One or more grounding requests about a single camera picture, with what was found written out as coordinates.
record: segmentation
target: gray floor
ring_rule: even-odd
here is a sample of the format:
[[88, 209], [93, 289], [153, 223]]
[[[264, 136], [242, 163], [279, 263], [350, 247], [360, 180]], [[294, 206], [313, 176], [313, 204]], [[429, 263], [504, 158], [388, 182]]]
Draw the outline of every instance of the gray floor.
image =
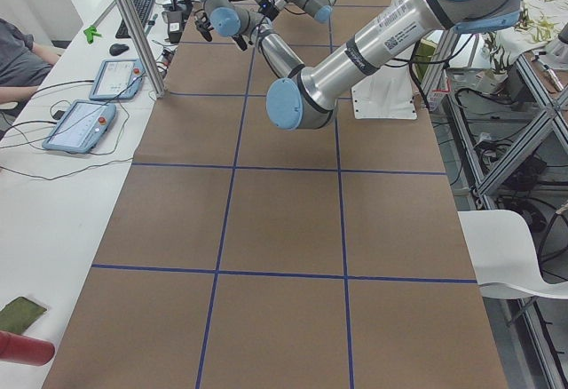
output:
[[[464, 94], [461, 101], [468, 108], [466, 115], [474, 121], [470, 125], [471, 131], [475, 134], [488, 133], [493, 139], [508, 137], [528, 123], [534, 115], [534, 109], [531, 106], [525, 106], [524, 112], [511, 112], [511, 107], [495, 105], [472, 94]], [[495, 116], [499, 116], [500, 119], [482, 121]], [[432, 123], [438, 136], [448, 179], [452, 183], [456, 206], [458, 210], [474, 210], [475, 205], [469, 195], [468, 180], [465, 177], [467, 164], [462, 164], [460, 160], [448, 118], [441, 111], [438, 111], [432, 115]], [[548, 165], [568, 164], [568, 155], [561, 148], [554, 135], [543, 143], [537, 151], [537, 156], [546, 161]], [[540, 179], [568, 180], [568, 167], [549, 168], [540, 175]], [[542, 188], [534, 189], [529, 193], [503, 191], [501, 194], [513, 194], [517, 197], [530, 196], [549, 202], [556, 207], [568, 199], [568, 191], [565, 190], [568, 187], [564, 187], [564, 191], [562, 188]], [[547, 220], [551, 218], [554, 212], [551, 207], [536, 201], [531, 201], [531, 203], [539, 208]], [[542, 234], [534, 235], [535, 245], [539, 245], [541, 237]], [[562, 249], [566, 246], [567, 241], [568, 224], [559, 218], [550, 231], [544, 254]], [[543, 268], [550, 272], [550, 274], [545, 273], [544, 276], [548, 282], [564, 281], [565, 278], [568, 278], [568, 252], [550, 260]], [[523, 320], [519, 320], [517, 325], [512, 327], [506, 325], [507, 319], [510, 317], [506, 302], [486, 299], [485, 307], [510, 388], [548, 388], [544, 372], [535, 356], [533, 343]], [[546, 322], [544, 325], [550, 334], [561, 368], [564, 369], [564, 374], [568, 374], [568, 354], [566, 354], [568, 353], [568, 302], [542, 298], [538, 300], [538, 307]]]

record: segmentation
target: white chair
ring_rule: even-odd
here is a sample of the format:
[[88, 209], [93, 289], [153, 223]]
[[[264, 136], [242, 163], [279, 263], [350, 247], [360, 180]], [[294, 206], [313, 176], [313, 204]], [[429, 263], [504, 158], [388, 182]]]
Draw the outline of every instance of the white chair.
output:
[[540, 275], [533, 238], [525, 220], [509, 210], [460, 211], [461, 228], [477, 284], [485, 298], [568, 299], [568, 282], [549, 284]]

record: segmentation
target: green cloth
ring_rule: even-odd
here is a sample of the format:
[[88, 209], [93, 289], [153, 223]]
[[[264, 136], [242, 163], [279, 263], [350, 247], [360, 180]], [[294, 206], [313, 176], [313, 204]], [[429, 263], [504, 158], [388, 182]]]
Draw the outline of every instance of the green cloth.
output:
[[0, 329], [22, 334], [47, 311], [27, 298], [15, 298], [0, 311]]

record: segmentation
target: white desk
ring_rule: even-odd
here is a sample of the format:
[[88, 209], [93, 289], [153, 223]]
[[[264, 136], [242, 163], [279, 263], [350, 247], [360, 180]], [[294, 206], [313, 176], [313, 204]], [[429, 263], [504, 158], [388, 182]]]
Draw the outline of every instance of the white desk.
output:
[[[105, 4], [101, 4], [99, 11], [104, 8]], [[160, 15], [161, 7], [156, 5], [154, 12]], [[93, 44], [87, 44], [81, 31], [42, 86], [93, 79], [102, 60], [137, 57], [132, 40], [114, 38], [121, 19], [115, 7], [99, 24], [98, 32], [103, 37], [95, 37]], [[148, 38], [163, 43], [166, 32], [160, 16]], [[128, 44], [130, 50], [113, 58], [108, 53], [113, 43]], [[154, 56], [158, 57], [161, 46], [150, 44]], [[53, 103], [63, 99], [70, 102], [88, 99], [90, 89], [90, 84], [71, 84], [38, 93], [22, 111], [17, 123], [51, 120], [50, 106]], [[122, 103], [130, 113], [130, 119], [116, 151], [111, 155], [67, 155], [22, 146], [0, 149], [0, 165], [52, 178], [90, 165], [127, 160], [132, 157], [144, 132], [154, 99], [152, 85], [145, 79], [135, 99]], [[63, 103], [55, 109], [66, 107], [67, 104]], [[117, 105], [113, 126], [93, 152], [105, 153], [113, 149], [125, 118], [126, 113]], [[52, 127], [48, 124], [26, 124], [20, 129], [30, 139], [40, 139]], [[11, 130], [0, 142], [0, 147], [24, 142], [18, 132]], [[129, 167], [130, 163], [116, 163], [54, 181], [0, 171], [0, 307], [17, 296], [25, 296], [48, 308], [45, 315], [26, 332], [27, 336], [59, 345]], [[30, 367], [0, 362], [0, 382], [6, 388], [37, 389], [41, 387], [50, 366]]]

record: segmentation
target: chair leg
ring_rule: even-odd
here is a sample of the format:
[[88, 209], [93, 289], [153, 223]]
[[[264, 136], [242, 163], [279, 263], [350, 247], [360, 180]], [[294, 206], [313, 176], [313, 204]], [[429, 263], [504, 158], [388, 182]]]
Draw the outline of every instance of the chair leg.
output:
[[518, 319], [519, 316], [521, 316], [522, 314], [524, 314], [526, 312], [526, 310], [531, 307], [533, 305], [534, 302], [536, 302], [538, 299], [538, 296], [534, 296], [532, 297], [528, 302], [525, 303], [525, 305], [523, 307], [521, 307], [516, 314], [514, 314], [510, 321], [507, 321], [507, 327], [510, 327], [511, 325], [513, 325], [515, 323], [515, 321]]

